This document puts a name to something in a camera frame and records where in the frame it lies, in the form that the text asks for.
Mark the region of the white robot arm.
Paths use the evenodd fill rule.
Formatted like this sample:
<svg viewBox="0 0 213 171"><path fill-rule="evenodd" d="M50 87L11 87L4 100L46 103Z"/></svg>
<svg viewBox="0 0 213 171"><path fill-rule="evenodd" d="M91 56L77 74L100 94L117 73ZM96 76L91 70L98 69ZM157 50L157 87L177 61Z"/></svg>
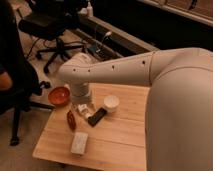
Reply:
<svg viewBox="0 0 213 171"><path fill-rule="evenodd" d="M85 83L145 86L147 171L213 171L213 52L178 48L93 63L84 53L61 65L72 95Z"/></svg>

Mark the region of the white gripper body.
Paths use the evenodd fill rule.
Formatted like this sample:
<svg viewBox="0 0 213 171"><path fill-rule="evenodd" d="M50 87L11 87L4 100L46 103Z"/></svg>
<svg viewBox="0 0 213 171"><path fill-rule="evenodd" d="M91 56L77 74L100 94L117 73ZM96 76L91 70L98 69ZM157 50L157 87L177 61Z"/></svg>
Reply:
<svg viewBox="0 0 213 171"><path fill-rule="evenodd" d="M89 104L74 104L73 107L78 115L83 117L85 120L88 120L94 113L93 106Z"/></svg>

